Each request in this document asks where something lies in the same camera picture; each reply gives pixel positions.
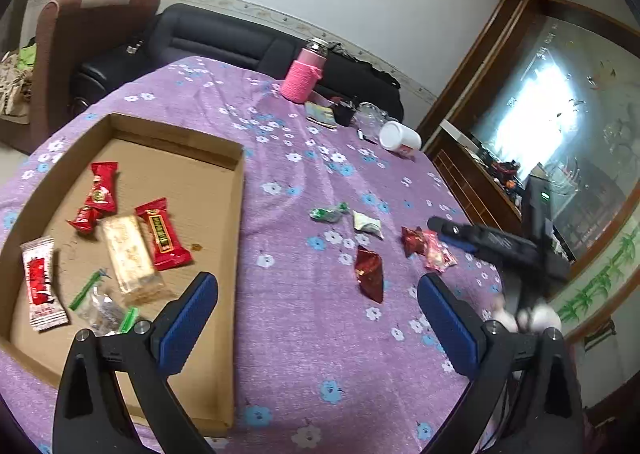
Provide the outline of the red black-label candy pack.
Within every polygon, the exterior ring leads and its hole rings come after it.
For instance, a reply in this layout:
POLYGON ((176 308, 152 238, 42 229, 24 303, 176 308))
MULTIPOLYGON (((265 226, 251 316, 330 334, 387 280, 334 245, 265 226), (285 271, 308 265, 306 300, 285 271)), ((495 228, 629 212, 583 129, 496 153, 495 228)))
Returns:
POLYGON ((139 205, 134 211, 151 232, 153 263, 158 271, 192 263, 191 253, 181 244, 170 221, 166 197, 139 205))

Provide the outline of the dark red foil snack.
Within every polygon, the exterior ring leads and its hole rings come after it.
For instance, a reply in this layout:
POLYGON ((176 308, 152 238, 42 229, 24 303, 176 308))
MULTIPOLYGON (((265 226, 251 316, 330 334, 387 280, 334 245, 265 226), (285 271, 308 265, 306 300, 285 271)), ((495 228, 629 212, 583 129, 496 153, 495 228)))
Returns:
POLYGON ((384 272, 381 256, 359 245, 355 272, 360 292, 375 303, 382 304, 384 300, 384 272))

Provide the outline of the clear green-end candy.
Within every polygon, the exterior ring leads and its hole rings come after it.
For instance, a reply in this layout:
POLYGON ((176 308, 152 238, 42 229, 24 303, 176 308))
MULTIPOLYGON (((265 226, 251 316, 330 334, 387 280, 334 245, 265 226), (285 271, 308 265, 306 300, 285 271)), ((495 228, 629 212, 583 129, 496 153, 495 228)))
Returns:
POLYGON ((70 303, 70 311, 98 337, 126 334, 137 323, 139 309, 122 307, 105 287, 105 278, 104 270, 94 272, 70 303))

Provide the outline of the pink marshmallow candy pack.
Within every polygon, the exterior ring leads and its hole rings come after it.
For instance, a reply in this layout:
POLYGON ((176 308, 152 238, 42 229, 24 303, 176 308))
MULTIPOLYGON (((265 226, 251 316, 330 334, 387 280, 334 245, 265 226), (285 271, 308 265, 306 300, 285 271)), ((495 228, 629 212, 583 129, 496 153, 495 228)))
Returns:
POLYGON ((439 240, 435 231, 426 230, 423 232, 423 237, 424 263, 427 270, 442 273, 458 263, 456 257, 439 240))

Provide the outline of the purple floral tablecloth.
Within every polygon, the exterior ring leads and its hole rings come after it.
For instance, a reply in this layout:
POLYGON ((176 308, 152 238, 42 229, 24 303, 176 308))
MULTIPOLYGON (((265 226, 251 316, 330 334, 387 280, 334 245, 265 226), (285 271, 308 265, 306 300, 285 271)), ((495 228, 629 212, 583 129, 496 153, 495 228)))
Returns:
POLYGON ((417 453, 466 379, 454 371, 416 302, 424 266, 402 227, 463 211, 432 163, 312 124, 271 77, 203 57, 168 64, 67 124, 1 189, 9 231, 38 177, 111 112, 239 142, 245 156, 236 277, 235 427, 221 453, 417 453), (335 223, 317 207, 347 203, 335 223), (356 232, 352 212, 382 223, 356 232), (361 245, 382 258, 382 304, 360 292, 361 245))

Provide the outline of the white red candy in tray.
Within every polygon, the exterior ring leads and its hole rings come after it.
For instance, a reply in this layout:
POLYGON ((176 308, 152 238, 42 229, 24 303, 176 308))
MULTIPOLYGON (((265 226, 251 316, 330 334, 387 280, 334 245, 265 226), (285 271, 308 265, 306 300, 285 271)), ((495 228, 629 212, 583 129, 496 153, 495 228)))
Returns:
POLYGON ((21 245, 25 283, 29 301, 29 323, 35 332, 41 333, 66 325, 68 316, 53 289, 52 237, 21 245))

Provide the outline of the cardboard tray box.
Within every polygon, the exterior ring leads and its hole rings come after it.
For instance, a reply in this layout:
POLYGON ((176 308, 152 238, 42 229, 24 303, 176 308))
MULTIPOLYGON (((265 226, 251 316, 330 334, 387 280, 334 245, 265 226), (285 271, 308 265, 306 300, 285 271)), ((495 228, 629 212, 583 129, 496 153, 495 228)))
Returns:
POLYGON ((129 296, 110 274, 106 288, 124 305, 155 318, 200 272, 213 274, 218 301, 182 371, 169 386, 202 434, 222 436, 234 421, 233 326, 236 266, 243 197, 244 159, 234 141, 121 114, 107 115, 68 148, 36 180, 1 248, 1 348, 41 382, 57 386, 81 319, 45 332, 29 322, 22 245, 38 237, 53 241, 53 287, 69 304, 98 270, 113 272, 116 259, 104 232, 78 234, 70 225, 90 191, 95 162, 114 162, 119 216, 146 246, 148 225, 136 215, 145 203, 163 199, 190 263, 160 274, 153 294, 129 296))

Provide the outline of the pale green candy pack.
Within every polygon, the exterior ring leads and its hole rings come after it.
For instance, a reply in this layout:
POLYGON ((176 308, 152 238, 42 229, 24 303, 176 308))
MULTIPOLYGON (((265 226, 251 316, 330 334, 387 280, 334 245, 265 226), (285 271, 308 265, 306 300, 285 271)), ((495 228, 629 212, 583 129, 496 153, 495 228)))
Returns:
POLYGON ((380 240, 384 239, 382 223, 378 219, 367 216, 359 211, 353 211, 352 221, 354 222, 356 232, 368 233, 378 237, 380 240))

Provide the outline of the green clear candy wrapper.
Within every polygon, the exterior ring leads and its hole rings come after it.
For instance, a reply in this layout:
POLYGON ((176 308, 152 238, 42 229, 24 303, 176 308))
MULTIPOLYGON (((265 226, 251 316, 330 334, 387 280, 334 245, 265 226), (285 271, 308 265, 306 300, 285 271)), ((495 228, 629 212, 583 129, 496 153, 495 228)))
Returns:
POLYGON ((340 203, 330 207, 317 207, 309 212, 309 217, 313 221, 335 223, 349 213, 347 203, 340 203))

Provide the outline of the wooden cabinet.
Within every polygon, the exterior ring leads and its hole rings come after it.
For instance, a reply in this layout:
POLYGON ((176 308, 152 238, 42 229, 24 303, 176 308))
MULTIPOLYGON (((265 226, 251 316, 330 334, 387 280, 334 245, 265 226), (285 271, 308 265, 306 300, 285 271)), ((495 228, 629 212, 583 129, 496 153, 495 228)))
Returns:
POLYGON ((454 132, 521 180, 542 167, 579 275, 639 203, 638 24, 596 0, 499 0, 419 130, 469 219, 504 231, 518 232, 520 210, 454 132))

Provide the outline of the white plastic jar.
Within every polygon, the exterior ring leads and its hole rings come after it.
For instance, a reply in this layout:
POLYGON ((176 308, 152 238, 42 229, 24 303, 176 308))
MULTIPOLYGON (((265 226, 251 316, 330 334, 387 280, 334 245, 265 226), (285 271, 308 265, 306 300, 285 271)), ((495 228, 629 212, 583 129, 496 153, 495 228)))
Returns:
POLYGON ((385 123, 378 133, 380 146, 400 156, 410 156, 422 147, 420 135, 412 128, 396 121, 385 123))

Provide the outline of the black small cup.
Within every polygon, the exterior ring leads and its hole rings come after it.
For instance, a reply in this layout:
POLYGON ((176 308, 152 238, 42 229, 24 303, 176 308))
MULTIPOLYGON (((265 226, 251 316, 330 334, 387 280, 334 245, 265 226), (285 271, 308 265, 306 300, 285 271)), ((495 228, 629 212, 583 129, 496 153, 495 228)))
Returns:
POLYGON ((351 102, 345 100, 336 101, 332 103, 331 108, 335 122, 337 122, 338 125, 348 127, 352 124, 352 118, 356 113, 356 108, 351 102))

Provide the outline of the small booklet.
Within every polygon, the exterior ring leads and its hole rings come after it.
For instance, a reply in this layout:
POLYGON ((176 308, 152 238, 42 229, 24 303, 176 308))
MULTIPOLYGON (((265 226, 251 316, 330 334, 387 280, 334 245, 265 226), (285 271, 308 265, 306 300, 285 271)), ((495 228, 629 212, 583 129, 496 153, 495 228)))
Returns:
POLYGON ((311 101, 307 101, 304 107, 308 121, 326 128, 336 127, 336 121, 331 107, 323 107, 311 101))

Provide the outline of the pink sleeved thermos bottle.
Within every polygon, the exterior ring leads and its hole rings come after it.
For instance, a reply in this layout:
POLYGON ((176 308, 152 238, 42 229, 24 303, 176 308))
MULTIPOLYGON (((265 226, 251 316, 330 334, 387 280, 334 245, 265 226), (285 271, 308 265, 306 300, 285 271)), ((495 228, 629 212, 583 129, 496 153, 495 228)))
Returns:
POLYGON ((280 85, 281 96, 288 101, 304 104, 322 78, 328 52, 329 45, 325 40, 317 37, 307 40, 280 85))

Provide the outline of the patterned cloth pile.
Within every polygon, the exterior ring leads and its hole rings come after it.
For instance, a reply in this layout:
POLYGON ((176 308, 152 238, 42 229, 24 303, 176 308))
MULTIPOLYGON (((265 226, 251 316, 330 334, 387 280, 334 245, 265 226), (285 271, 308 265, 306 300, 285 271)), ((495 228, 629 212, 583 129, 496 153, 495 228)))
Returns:
POLYGON ((32 75, 37 55, 35 42, 8 51, 1 59, 0 104, 3 121, 28 125, 32 100, 32 75))

